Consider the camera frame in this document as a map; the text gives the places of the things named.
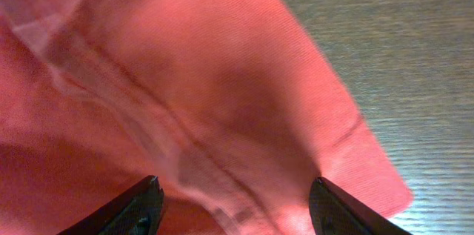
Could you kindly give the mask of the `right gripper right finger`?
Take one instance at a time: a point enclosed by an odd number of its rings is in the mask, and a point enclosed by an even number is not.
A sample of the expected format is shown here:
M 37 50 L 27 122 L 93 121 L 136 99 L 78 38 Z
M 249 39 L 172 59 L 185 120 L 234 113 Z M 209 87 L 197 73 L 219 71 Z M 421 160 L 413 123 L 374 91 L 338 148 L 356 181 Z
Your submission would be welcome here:
M 311 185 L 309 212 L 316 235 L 411 235 L 324 177 Z

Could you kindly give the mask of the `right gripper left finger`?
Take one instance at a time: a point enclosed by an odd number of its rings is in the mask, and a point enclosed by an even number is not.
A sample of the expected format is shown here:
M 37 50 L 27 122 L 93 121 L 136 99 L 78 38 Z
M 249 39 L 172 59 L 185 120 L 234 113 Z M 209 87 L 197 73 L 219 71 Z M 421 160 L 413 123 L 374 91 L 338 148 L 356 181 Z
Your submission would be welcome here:
M 157 176 L 147 176 L 59 235 L 156 235 L 164 191 Z

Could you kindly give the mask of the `orange FRAM t-shirt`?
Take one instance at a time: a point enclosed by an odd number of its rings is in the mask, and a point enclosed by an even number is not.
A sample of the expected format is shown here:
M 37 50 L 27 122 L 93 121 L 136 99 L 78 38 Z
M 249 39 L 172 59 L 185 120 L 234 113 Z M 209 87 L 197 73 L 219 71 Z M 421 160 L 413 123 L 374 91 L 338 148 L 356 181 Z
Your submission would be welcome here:
M 150 174 L 163 234 L 311 234 L 318 176 L 412 202 L 282 0 L 1 0 L 1 232 L 57 234 Z

